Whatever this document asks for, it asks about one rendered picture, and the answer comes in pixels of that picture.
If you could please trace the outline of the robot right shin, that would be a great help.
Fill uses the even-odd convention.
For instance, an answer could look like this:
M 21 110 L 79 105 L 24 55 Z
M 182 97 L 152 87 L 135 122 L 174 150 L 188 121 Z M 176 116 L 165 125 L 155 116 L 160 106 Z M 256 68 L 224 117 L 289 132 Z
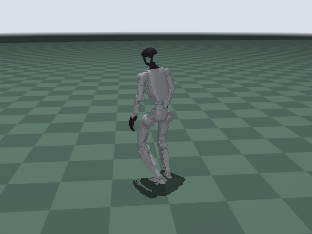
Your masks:
M 170 174 L 170 167 L 169 167 L 169 150 L 167 147 L 167 141 L 165 140 L 165 142 L 166 142 L 166 148 L 165 149 L 158 149 L 158 151 L 159 151 L 161 162 L 163 163 L 165 175 L 168 176 L 168 173 L 169 173 L 169 175 L 171 175 Z

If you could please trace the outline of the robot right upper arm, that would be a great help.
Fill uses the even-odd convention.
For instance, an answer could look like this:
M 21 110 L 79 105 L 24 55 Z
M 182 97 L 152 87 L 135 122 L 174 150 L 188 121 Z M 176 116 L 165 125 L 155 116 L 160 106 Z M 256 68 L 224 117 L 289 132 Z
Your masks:
M 169 94 L 172 94 L 175 91 L 175 85 L 173 83 L 172 77 L 171 77 L 171 71 L 169 68 L 164 68 L 166 71 L 167 81 L 168 81 L 168 87 L 169 87 Z

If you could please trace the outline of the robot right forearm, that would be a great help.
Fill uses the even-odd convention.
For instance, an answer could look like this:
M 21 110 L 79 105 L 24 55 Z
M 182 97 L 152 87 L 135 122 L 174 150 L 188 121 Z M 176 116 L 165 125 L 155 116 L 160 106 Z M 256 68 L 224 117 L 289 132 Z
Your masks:
M 168 93 L 168 98 L 164 100 L 164 108 L 167 108 L 167 106 L 169 105 L 172 97 L 173 97 L 173 93 L 172 94 Z

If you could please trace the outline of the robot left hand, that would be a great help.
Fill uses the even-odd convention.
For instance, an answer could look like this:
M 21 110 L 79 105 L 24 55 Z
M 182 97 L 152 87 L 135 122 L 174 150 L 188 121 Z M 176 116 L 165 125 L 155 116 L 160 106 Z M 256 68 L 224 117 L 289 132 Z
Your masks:
M 137 116 L 134 116 L 133 119 L 132 119 L 132 117 L 130 117 L 129 126 L 130 126 L 130 128 L 131 128 L 132 131 L 135 131 L 135 130 L 133 129 L 133 126 L 134 126 L 134 121 L 136 121 L 136 119 L 137 119 Z

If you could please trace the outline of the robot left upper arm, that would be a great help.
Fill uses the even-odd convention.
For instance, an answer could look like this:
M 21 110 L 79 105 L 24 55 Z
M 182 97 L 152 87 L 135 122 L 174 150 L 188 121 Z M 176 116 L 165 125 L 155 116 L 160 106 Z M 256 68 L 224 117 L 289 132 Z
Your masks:
M 137 79 L 137 102 L 144 101 L 144 87 L 145 81 L 148 79 L 148 72 L 139 73 L 136 77 Z

